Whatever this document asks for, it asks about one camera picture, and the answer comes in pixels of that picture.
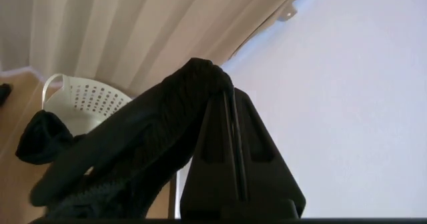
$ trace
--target white wall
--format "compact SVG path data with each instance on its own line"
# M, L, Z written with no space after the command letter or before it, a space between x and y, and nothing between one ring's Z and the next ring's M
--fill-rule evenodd
M298 0L224 65L304 217L427 217L427 0Z

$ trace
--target brown floor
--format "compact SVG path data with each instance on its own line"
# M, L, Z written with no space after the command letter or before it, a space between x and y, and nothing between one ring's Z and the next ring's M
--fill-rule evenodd
M0 76L13 91L0 107L0 223L28 223L43 214L43 208L28 202L29 192L48 165L32 165L15 156L19 138L32 116L41 108L43 84L32 73ZM48 95L55 89L48 90ZM169 184L151 206L147 218L167 218Z

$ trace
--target curtain fold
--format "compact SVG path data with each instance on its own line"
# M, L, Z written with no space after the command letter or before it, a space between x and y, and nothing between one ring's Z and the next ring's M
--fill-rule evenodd
M141 93L190 57L221 65L292 1L31 0L27 64Z

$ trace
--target white laundry basket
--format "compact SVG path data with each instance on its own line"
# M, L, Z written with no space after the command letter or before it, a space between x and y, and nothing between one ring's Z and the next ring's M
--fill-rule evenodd
M49 84L58 77L62 77L62 88L45 100ZM41 107L58 116L72 135L80 135L91 131L130 101L130 97L104 83L54 74L43 87Z

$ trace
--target laundry basket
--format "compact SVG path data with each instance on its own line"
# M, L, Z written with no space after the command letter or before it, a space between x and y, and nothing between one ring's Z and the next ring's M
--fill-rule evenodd
M58 77L62 77L62 88L46 100L49 84ZM72 135L80 135L91 131L130 101L130 97L104 83L54 74L43 87L41 108L58 116Z

